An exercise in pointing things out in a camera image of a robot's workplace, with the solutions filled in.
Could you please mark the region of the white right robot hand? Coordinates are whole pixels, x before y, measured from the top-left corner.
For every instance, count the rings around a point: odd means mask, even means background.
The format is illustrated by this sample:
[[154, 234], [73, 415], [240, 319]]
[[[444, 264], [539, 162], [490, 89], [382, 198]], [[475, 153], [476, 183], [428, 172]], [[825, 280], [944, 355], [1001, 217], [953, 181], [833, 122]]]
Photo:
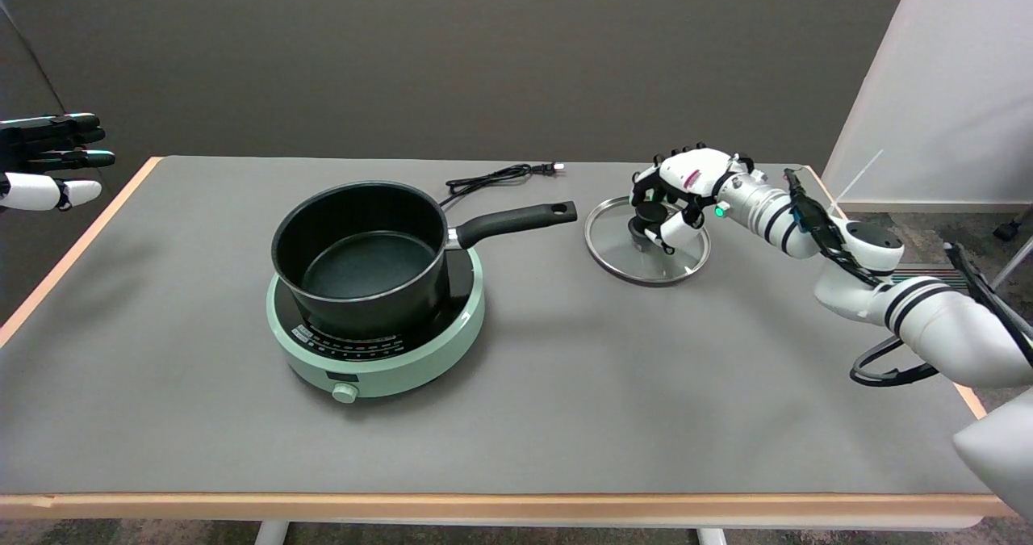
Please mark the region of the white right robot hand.
[[720, 200], [719, 193], [733, 181], [753, 174], [754, 162], [745, 153], [727, 154], [702, 143], [675, 151], [665, 159], [655, 158], [649, 169], [632, 177], [629, 203], [648, 213], [656, 203], [665, 218], [646, 218], [636, 224], [635, 232], [672, 255], [701, 232], [705, 209], [727, 217], [733, 207]]

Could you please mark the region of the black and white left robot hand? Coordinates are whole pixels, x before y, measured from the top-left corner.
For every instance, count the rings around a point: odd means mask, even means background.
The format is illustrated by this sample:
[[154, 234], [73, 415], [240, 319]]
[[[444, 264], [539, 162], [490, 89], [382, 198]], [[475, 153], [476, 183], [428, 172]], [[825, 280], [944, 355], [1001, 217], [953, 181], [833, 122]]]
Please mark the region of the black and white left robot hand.
[[103, 185], [92, 178], [57, 178], [54, 172], [99, 170], [115, 164], [93, 113], [41, 115], [1, 122], [1, 206], [66, 212], [97, 199]]

